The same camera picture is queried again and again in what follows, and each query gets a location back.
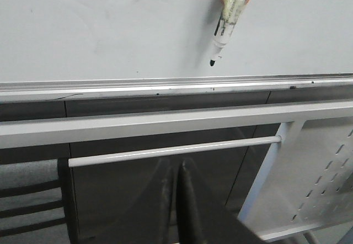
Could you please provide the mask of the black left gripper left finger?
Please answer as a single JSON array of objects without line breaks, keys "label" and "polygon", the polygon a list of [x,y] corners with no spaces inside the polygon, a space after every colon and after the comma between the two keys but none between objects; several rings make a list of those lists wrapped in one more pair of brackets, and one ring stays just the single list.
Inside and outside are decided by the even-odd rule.
[{"label": "black left gripper left finger", "polygon": [[105,234],[106,243],[167,243],[173,194],[173,168],[159,160],[146,188]]}]

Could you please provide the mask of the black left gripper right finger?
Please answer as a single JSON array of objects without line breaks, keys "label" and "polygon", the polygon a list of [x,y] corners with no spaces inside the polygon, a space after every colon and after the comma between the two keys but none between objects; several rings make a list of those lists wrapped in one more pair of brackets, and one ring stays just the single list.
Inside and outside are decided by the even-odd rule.
[{"label": "black left gripper right finger", "polygon": [[182,163],[176,185],[180,243],[265,243],[212,194],[194,163]]}]

